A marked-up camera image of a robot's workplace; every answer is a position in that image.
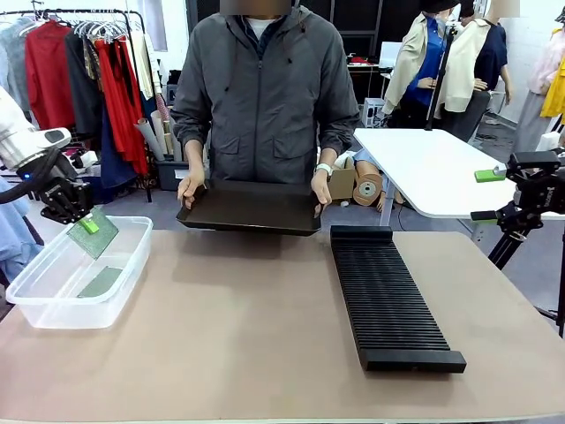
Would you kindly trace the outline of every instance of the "plastic container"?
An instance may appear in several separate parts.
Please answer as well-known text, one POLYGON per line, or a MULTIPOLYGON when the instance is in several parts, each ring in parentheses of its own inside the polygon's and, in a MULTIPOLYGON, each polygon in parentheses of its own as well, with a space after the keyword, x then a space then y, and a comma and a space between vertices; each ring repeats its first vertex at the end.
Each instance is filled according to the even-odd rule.
POLYGON ((66 233, 48 243, 10 284, 9 302, 38 329, 103 329, 124 309, 151 250, 153 222, 145 217, 109 216, 119 233, 98 260, 66 233), (79 294, 106 267, 122 269, 108 291, 94 298, 79 294))

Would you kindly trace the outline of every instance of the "clothing rack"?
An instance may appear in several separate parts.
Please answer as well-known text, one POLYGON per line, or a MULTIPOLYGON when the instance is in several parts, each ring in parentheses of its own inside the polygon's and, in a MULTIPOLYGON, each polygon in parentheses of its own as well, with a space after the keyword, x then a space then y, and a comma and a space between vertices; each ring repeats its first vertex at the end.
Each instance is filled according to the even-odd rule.
MULTIPOLYGON (((143 99, 142 96, 143 94, 141 93, 141 85, 139 84, 139 72, 138 72, 138 64, 137 64, 137 60, 135 59, 135 55, 133 54, 133 40, 132 40, 132 27, 130 25, 130 18, 129 15, 130 14, 134 14, 137 15, 139 18, 139 22, 141 24, 141 31, 143 32, 143 34, 145 34, 145 23, 143 21, 143 17, 141 16, 141 13, 139 13, 138 11, 122 11, 119 9, 33 9, 33 10, 26 10, 26 11, 0 11, 0 17, 5 16, 5 15, 29 15, 29 14, 33 14, 35 17, 37 16, 46 16, 49 14, 58 14, 58 13, 75 13, 75 14, 80 14, 80 13, 97 13, 97 14, 110 14, 110 15, 114 15, 114 14, 119 14, 122 15, 125 19, 125 27, 127 29, 127 34, 128 34, 128 38, 130 41, 130 48, 132 50, 132 58, 133 58, 133 70, 135 71, 135 78, 137 80, 137 86, 138 86, 138 94, 139 94, 139 98, 141 100, 141 104, 143 104, 143 99)), ((149 63, 150 62, 150 58, 149 58, 149 54, 148 52, 146 52, 147 54, 147 60, 149 63)), ((155 87, 154 87, 154 81, 152 81, 153 84, 151 84, 151 89, 153 92, 153 98, 156 100, 156 92, 155 92, 155 87)), ((149 203, 153 202, 153 197, 151 195, 151 187, 149 186, 148 182, 145 182, 145 190, 147 193, 147 201, 149 203)))

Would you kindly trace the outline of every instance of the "man's left hand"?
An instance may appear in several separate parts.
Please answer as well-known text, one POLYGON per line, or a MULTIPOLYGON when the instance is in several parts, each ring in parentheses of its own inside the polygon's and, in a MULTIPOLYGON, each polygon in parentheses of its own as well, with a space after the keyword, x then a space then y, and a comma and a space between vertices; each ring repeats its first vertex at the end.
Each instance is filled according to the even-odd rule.
POLYGON ((316 193, 320 205, 325 208, 332 202, 332 196, 328 187, 328 172, 318 170, 312 178, 312 191, 316 193))

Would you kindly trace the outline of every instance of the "red garment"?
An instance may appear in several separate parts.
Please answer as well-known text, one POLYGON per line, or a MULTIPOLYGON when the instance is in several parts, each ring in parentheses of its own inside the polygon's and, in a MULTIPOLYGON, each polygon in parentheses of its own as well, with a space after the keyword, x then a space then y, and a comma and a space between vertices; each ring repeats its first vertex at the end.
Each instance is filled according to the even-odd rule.
POLYGON ((70 32, 69 27, 51 20, 26 38, 29 103, 42 130, 75 124, 64 52, 64 37, 70 32))
POLYGON ((138 174, 145 175, 148 172, 145 140, 134 126, 143 118, 143 109, 127 53, 127 42, 121 40, 107 44, 99 40, 94 46, 100 58, 102 89, 116 150, 124 160, 132 163, 138 174))

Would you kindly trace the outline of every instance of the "red shirt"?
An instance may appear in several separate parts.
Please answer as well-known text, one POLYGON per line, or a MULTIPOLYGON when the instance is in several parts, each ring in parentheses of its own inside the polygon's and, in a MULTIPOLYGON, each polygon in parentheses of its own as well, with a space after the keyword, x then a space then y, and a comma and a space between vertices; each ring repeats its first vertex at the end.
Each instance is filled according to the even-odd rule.
POLYGON ((27 90, 31 110, 42 130, 74 126, 64 37, 71 32, 54 20, 26 38, 27 90))

